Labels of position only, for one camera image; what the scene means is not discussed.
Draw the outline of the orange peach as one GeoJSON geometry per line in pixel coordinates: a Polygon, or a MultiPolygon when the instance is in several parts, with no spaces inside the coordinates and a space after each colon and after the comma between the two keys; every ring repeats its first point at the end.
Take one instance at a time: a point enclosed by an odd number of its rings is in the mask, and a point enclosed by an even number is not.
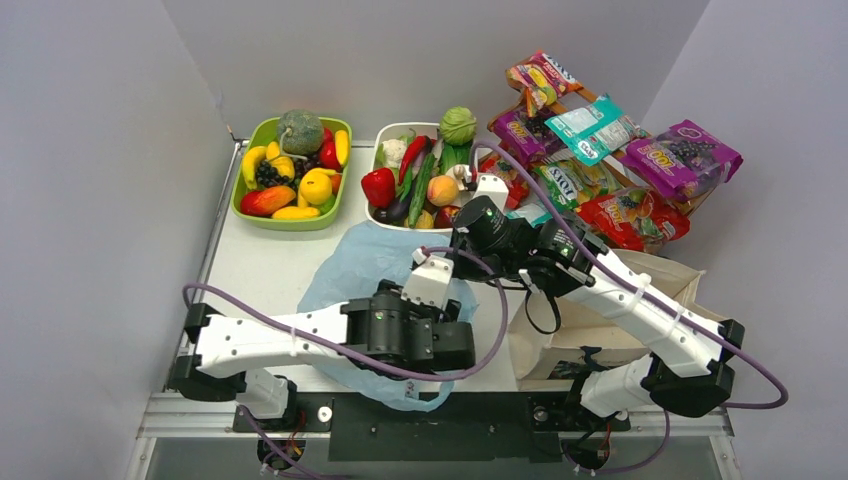
{"type": "Polygon", "coordinates": [[[429,180],[427,200],[436,207],[451,205],[459,195],[456,180],[448,175],[440,175],[429,180]]]}

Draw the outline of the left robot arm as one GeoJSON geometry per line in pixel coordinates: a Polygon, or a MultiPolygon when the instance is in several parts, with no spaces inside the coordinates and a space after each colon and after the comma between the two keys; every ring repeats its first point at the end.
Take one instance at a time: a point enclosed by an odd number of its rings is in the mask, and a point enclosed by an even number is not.
{"type": "Polygon", "coordinates": [[[443,306],[409,300],[401,286],[382,280],[367,298],[278,317],[272,323],[220,314],[193,304],[184,322],[192,351],[175,360],[168,387],[201,402],[235,401],[272,429],[298,416],[296,383],[272,371],[308,365],[346,388],[399,411],[438,408],[453,389],[442,382],[424,400],[420,382],[375,369],[365,358],[398,370],[435,375],[476,363],[472,327],[459,319],[460,302],[443,306]]]}

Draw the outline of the yellow banana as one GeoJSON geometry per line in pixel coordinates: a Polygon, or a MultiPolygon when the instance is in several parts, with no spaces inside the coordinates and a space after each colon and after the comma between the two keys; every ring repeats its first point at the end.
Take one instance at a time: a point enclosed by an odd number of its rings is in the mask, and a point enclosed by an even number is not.
{"type": "Polygon", "coordinates": [[[257,169],[258,165],[266,160],[267,148],[265,146],[255,146],[250,148],[242,158],[241,175],[246,187],[249,190],[258,190],[257,169]]]}

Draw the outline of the green cucumber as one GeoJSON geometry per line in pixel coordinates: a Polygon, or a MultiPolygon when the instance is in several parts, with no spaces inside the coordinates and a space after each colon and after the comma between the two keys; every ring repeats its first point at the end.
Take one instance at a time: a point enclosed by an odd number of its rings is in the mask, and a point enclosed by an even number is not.
{"type": "Polygon", "coordinates": [[[428,153],[419,169],[415,178],[414,188],[411,193],[411,201],[408,211],[408,226],[416,229],[416,225],[423,211],[426,190],[430,179],[432,178],[433,167],[436,162],[436,156],[433,153],[428,153]]]}

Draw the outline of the yellow lemon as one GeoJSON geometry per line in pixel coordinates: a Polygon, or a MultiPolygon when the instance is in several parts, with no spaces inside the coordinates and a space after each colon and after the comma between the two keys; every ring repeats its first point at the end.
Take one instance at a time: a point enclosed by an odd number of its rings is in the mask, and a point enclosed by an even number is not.
{"type": "Polygon", "coordinates": [[[301,207],[321,205],[332,195],[330,175],[320,169],[307,172],[298,187],[298,205],[301,207]]]}

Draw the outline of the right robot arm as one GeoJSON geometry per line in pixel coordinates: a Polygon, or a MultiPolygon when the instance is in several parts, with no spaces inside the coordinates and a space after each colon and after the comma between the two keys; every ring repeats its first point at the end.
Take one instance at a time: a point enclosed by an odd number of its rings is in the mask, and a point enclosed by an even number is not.
{"type": "Polygon", "coordinates": [[[551,304],[564,298],[648,349],[627,365],[594,367],[574,381],[565,413],[575,427],[588,429],[602,418],[646,405],[696,418],[730,398],[735,372],[727,363],[741,345],[744,327],[732,319],[705,319],[680,305],[577,222],[556,215],[533,227],[479,196],[453,220],[450,253],[461,251],[484,263],[476,267],[459,260],[461,278],[516,281],[551,304]]]}

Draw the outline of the light blue plastic bag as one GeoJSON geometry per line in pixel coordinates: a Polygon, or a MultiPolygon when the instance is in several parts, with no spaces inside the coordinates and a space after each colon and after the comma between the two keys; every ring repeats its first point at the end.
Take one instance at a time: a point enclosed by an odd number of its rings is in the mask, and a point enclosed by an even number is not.
{"type": "MultiPolygon", "coordinates": [[[[297,311],[370,297],[383,279],[403,285],[410,275],[415,249],[448,244],[448,237],[439,233],[389,230],[368,221],[353,226],[314,273],[297,311]]],[[[399,411],[431,412],[448,399],[455,385],[453,381],[443,382],[435,398],[424,400],[420,395],[423,381],[392,380],[369,370],[339,365],[319,364],[315,369],[336,383],[399,411]]]]}

